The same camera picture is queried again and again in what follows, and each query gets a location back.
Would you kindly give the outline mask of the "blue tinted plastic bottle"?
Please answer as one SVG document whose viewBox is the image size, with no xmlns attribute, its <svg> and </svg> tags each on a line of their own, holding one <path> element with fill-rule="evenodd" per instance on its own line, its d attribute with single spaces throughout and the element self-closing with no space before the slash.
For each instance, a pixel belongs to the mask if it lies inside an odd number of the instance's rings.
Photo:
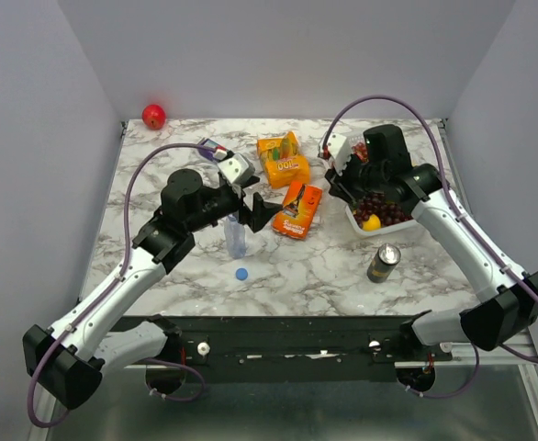
<svg viewBox="0 0 538 441">
<path fill-rule="evenodd" d="M 229 255 L 233 259 L 243 258 L 246 255 L 245 230 L 234 214 L 224 220 L 224 233 Z"/>
</svg>

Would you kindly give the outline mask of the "plain blue bottle cap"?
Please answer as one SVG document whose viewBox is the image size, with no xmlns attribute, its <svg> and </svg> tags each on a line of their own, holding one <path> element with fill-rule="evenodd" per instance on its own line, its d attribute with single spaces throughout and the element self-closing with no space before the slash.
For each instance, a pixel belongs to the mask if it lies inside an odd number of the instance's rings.
<svg viewBox="0 0 538 441">
<path fill-rule="evenodd" d="M 236 270 L 235 277 L 238 280 L 245 280 L 248 278 L 248 271 L 245 268 L 238 268 Z"/>
</svg>

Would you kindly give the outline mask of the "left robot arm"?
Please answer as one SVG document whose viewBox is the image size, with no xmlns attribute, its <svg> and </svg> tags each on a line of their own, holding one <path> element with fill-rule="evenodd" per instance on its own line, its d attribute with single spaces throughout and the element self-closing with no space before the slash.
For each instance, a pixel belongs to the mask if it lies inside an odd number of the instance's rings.
<svg viewBox="0 0 538 441">
<path fill-rule="evenodd" d="M 230 214 L 258 232 L 281 210 L 259 193 L 246 205 L 243 190 L 258 177 L 236 166 L 218 176 L 218 186 L 208 187 L 195 170 L 173 172 L 161 192 L 160 207 L 127 242 L 122 262 L 102 284 L 50 327 L 33 325 L 25 332 L 25 365 L 33 387 L 42 386 L 74 410 L 96 392 L 108 369 L 147 358 L 167 363 L 177 356 L 174 328 L 158 319 L 125 332 L 116 346 L 103 340 L 129 307 L 190 253 L 195 232 L 218 225 Z"/>
</svg>

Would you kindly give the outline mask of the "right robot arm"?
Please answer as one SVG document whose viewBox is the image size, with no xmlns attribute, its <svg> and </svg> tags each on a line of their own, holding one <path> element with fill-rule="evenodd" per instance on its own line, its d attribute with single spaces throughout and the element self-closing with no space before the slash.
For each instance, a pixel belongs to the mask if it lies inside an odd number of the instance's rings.
<svg viewBox="0 0 538 441">
<path fill-rule="evenodd" d="M 332 134 L 321 153 L 329 161 L 330 194 L 354 205 L 382 193 L 423 226 L 451 256 L 473 288 L 476 306 L 423 312 L 406 323 L 398 351 L 416 360 L 432 345 L 470 342 L 491 351 L 533 324 L 538 316 L 538 271 L 532 274 L 508 258 L 467 214 L 457 195 L 443 189 L 431 164 L 411 161 L 400 127 L 386 124 L 363 133 L 368 159 L 350 141 Z"/>
</svg>

